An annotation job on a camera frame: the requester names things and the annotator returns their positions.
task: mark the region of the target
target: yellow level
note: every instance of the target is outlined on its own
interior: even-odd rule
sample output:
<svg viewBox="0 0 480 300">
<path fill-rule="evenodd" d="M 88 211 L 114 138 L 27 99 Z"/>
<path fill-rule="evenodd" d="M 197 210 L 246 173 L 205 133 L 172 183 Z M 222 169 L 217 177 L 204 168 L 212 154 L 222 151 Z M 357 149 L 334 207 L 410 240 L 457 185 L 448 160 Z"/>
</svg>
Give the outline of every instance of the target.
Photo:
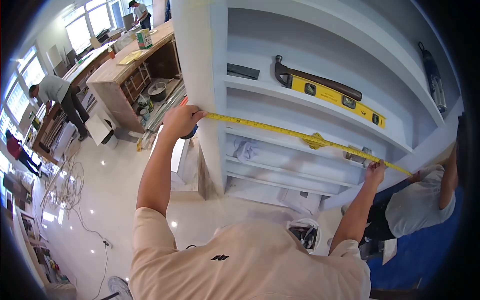
<svg viewBox="0 0 480 300">
<path fill-rule="evenodd" d="M 244 120 L 244 119 L 239 119 L 239 118 L 234 118 L 234 117 L 229 117 L 229 116 L 218 115 L 218 114 L 214 114 L 214 113 L 208 113 L 208 115 L 206 117 L 210 118 L 210 119 L 218 120 L 218 121 L 232 122 L 232 123 L 252 126 L 252 127 L 255 127 L 255 128 L 260 128 L 260 129 L 265 129 L 265 130 L 270 130 L 270 131 L 274 131 L 274 132 L 278 132 L 278 133 L 283 133 L 283 134 L 295 136 L 295 137 L 298 137 L 298 138 L 301 138 L 301 139 L 304 139 L 304 140 L 307 140 L 307 141 L 312 141 L 312 142 L 315 142 L 315 143 L 322 144 L 324 146 L 334 147 L 334 148 L 340 149 L 342 151 L 352 153 L 352 154 L 355 154 L 357 156 L 369 159 L 369 160 L 374 161 L 374 162 L 380 162 L 380 159 L 378 157 L 374 157 L 373 155 L 363 153 L 362 151 L 352 149 L 352 148 L 349 148 L 349 147 L 345 147 L 343 145 L 336 144 L 336 143 L 318 138 L 316 136 L 306 135 L 306 134 L 296 132 L 296 131 L 292 131 L 292 130 L 288 130 L 288 129 L 285 129 L 285 128 L 280 128 L 280 127 L 276 127 L 276 126 L 272 126 L 272 125 L 267 125 L 267 124 L 263 124 L 263 123 L 259 123 L 259 122 L 255 122 L 255 121 L 249 121 L 249 120 Z M 397 167 L 397 166 L 395 166 L 395 165 L 393 165 L 389 162 L 385 161 L 385 165 L 387 167 L 393 168 L 397 171 L 403 172 L 403 173 L 405 173 L 409 176 L 412 175 L 412 173 L 410 173 L 406 170 L 403 170 L 402 168 L 399 168 L 399 167 Z"/>
<path fill-rule="evenodd" d="M 295 75 L 289 75 L 288 83 L 292 90 L 335 104 L 385 129 L 384 116 L 336 90 Z"/>
</svg>

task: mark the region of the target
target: blue floor mat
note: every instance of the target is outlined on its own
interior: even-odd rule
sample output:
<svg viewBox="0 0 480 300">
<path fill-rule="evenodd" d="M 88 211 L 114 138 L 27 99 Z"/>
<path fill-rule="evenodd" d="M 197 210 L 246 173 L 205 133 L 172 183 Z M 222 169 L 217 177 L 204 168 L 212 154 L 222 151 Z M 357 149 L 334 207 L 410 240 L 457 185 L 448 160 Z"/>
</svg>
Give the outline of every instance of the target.
<svg viewBox="0 0 480 300">
<path fill-rule="evenodd" d="M 398 186 L 402 189 L 405 183 Z M 448 220 L 399 238 L 396 256 L 386 265 L 382 266 L 382 258 L 367 262 L 372 288 L 408 290 L 419 282 L 419 288 L 431 282 L 448 254 L 460 221 L 463 190 L 457 188 L 455 196 L 455 209 Z"/>
</svg>

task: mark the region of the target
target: white shelving unit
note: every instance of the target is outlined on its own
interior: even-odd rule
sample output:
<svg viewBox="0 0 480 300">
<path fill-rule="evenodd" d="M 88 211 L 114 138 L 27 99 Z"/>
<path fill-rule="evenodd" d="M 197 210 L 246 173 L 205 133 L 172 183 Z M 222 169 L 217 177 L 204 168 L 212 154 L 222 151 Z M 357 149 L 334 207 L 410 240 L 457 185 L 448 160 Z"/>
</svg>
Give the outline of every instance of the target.
<svg viewBox="0 0 480 300">
<path fill-rule="evenodd" d="M 443 147 L 452 133 L 437 143 L 446 125 L 430 96 L 421 54 L 406 43 L 411 37 L 367 8 L 349 0 L 218 0 L 196 6 L 174 1 L 189 103 L 305 134 L 318 132 L 334 143 L 367 147 L 410 171 L 419 169 L 433 158 L 425 149 Z M 275 78 L 276 55 L 289 68 L 362 92 L 361 102 L 386 117 L 385 128 L 283 87 Z M 227 63 L 260 70 L 258 80 L 228 76 Z M 449 124 L 462 108 L 450 113 Z M 287 191 L 308 192 L 328 209 L 353 200 L 363 183 L 363 166 L 335 148 L 314 150 L 296 137 L 209 119 L 200 121 L 198 135 L 219 194 L 283 206 Z M 238 157 L 241 141 L 251 141 L 256 155 Z M 404 178 L 389 170 L 381 189 Z"/>
</svg>

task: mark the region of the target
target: box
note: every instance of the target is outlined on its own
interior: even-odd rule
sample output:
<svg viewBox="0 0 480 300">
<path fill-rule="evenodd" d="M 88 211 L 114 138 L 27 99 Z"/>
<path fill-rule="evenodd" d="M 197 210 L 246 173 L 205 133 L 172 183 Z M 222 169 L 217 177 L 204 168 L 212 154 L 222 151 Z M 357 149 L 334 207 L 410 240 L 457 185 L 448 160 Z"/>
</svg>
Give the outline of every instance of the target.
<svg viewBox="0 0 480 300">
<path fill-rule="evenodd" d="M 140 50 L 150 49 L 153 46 L 152 38 L 150 37 L 150 30 L 142 29 L 135 33 L 135 37 Z"/>
</svg>

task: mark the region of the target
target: man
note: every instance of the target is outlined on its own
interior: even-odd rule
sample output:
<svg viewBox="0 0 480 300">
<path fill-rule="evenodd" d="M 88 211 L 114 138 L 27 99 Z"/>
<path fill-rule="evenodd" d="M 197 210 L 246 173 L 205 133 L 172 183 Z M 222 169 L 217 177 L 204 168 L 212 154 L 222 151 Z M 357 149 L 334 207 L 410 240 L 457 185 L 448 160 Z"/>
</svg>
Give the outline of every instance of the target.
<svg viewBox="0 0 480 300">
<path fill-rule="evenodd" d="M 455 146 L 446 161 L 446 169 L 441 165 L 428 167 L 377 194 L 375 198 L 379 202 L 370 209 L 369 225 L 360 245 L 370 240 L 399 239 L 445 222 L 455 209 L 457 185 Z"/>
<path fill-rule="evenodd" d="M 143 29 L 152 30 L 150 25 L 151 14 L 148 13 L 147 7 L 145 4 L 139 4 L 136 1 L 130 1 L 128 8 L 134 8 L 133 12 L 135 13 L 135 25 L 140 22 Z"/>
<path fill-rule="evenodd" d="M 77 98 L 70 82 L 57 76 L 47 75 L 39 84 L 34 84 L 29 89 L 30 98 L 39 97 L 45 103 L 47 114 L 50 112 L 51 102 L 59 102 L 68 119 L 77 127 L 80 134 L 79 141 L 88 136 L 85 122 L 88 121 L 88 113 Z"/>
<path fill-rule="evenodd" d="M 138 190 L 129 281 L 133 297 L 368 299 L 370 270 L 360 259 L 359 241 L 384 179 L 383 162 L 366 170 L 365 183 L 335 233 L 330 256 L 309 255 L 279 224 L 251 220 L 218 230 L 205 246 L 177 249 L 165 219 L 172 151 L 206 115 L 196 106 L 184 106 L 164 118 Z"/>
<path fill-rule="evenodd" d="M 20 162 L 27 167 L 27 169 L 34 173 L 38 177 L 38 173 L 40 171 L 40 167 L 42 166 L 42 163 L 40 163 L 38 166 L 36 163 L 33 162 L 33 160 L 30 158 L 30 156 L 25 152 L 23 149 L 21 143 L 19 140 L 17 140 L 10 130 L 7 130 L 5 133 L 7 137 L 7 150 L 8 152 L 16 159 L 20 160 Z"/>
</svg>

